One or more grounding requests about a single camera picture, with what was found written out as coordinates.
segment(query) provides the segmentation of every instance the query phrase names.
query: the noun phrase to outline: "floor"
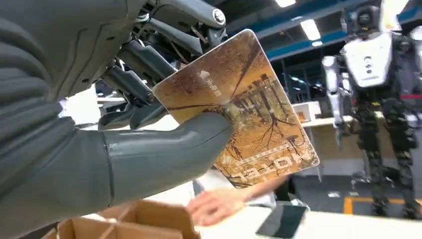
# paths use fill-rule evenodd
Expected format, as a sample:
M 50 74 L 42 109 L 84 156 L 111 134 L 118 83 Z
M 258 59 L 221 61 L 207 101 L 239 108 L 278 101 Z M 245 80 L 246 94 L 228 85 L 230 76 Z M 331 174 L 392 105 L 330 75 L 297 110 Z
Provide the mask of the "floor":
M 320 212 L 371 215 L 371 189 L 366 183 L 351 186 L 349 176 L 324 176 L 319 182 L 316 176 L 295 177 L 301 200 L 311 210 Z M 401 217 L 403 203 L 397 188 L 387 186 L 385 194 L 390 201 L 389 216 Z

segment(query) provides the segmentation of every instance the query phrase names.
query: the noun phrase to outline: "humanoid robot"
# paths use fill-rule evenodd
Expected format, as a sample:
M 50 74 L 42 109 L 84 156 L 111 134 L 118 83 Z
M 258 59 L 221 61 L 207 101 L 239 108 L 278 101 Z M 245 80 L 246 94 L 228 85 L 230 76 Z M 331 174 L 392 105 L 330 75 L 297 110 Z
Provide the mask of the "humanoid robot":
M 377 102 L 385 117 L 385 127 L 399 165 L 401 191 L 405 200 L 404 216 L 414 219 L 420 206 L 414 198 L 411 149 L 418 145 L 415 128 L 409 126 L 406 118 L 406 114 L 414 112 L 402 102 L 401 92 L 403 81 L 421 80 L 422 27 L 404 36 L 399 31 L 380 30 L 380 18 L 379 5 L 363 4 L 346 12 L 342 23 L 349 39 L 339 55 L 325 56 L 322 65 L 326 73 L 337 142 L 340 143 L 339 139 L 349 133 L 358 134 L 358 147 L 367 155 L 373 213 L 385 215 L 388 204 L 382 190 L 383 165 L 373 106 L 373 102 Z M 399 60 L 403 54 L 412 56 L 414 72 L 403 72 L 402 69 L 411 69 L 404 68 L 404 63 Z M 342 98 L 345 91 L 340 83 L 347 77 L 350 93 L 356 100 L 353 117 L 358 121 L 358 131 L 349 128 L 343 120 Z
M 58 117 L 58 102 L 103 79 L 130 107 L 105 115 L 100 126 L 157 121 L 166 111 L 150 87 L 176 71 L 165 57 L 192 61 L 226 39 L 224 27 L 221 10 L 202 0 L 3 4 L 0 238 L 19 238 L 205 173 L 233 133 L 220 115 L 200 114 L 173 131 L 86 131 Z

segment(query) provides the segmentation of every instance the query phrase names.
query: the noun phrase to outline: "ceiling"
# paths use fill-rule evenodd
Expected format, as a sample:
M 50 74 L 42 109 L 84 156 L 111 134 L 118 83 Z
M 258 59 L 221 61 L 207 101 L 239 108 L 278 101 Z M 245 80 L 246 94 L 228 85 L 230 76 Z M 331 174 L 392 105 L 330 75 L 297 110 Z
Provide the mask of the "ceiling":
M 227 31 L 234 35 L 252 29 L 270 60 L 312 50 L 300 23 L 314 19 L 321 35 L 323 47 L 344 40 L 341 30 L 341 10 L 347 6 L 369 0 L 296 0 L 294 5 L 279 7 L 275 0 L 205 0 L 220 8 L 227 19 Z M 421 18 L 419 0 L 410 0 L 402 12 L 402 22 Z

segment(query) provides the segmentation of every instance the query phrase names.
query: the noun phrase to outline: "screw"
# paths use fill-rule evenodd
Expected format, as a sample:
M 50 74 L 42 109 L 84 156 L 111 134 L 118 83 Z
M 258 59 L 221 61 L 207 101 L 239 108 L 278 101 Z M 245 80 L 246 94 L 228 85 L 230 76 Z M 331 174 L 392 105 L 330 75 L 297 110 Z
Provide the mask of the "screw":
M 214 10 L 212 10 L 212 16 L 218 24 L 220 25 L 225 24 L 225 16 L 224 16 L 224 13 L 220 9 L 214 8 Z

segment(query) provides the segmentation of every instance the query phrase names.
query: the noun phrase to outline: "smartphone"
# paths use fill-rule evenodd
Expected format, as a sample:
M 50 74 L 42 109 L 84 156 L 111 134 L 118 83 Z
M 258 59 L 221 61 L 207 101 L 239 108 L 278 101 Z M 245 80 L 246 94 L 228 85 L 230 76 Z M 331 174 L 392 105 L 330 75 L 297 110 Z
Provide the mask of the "smartphone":
M 308 210 L 309 207 L 306 204 L 278 202 L 256 234 L 269 238 L 291 239 Z

